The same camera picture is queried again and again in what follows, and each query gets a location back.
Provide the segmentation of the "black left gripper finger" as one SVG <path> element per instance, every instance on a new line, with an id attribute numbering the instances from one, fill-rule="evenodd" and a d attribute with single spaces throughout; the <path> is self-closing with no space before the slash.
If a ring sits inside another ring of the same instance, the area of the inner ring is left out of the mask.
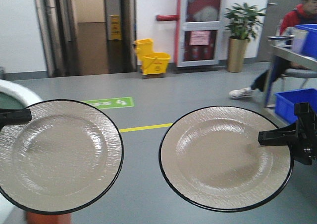
<path id="1" fill-rule="evenodd" d="M 0 126 L 24 124 L 32 120 L 30 109 L 1 109 Z"/>

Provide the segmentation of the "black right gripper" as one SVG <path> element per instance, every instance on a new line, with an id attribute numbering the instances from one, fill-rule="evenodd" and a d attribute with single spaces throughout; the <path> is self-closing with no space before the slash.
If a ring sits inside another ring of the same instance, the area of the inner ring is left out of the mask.
<path id="1" fill-rule="evenodd" d="M 312 165 L 317 159 L 317 114 L 308 102 L 294 106 L 296 123 L 286 127 L 260 131 L 258 142 L 262 146 L 292 145 L 294 159 L 304 165 Z"/>

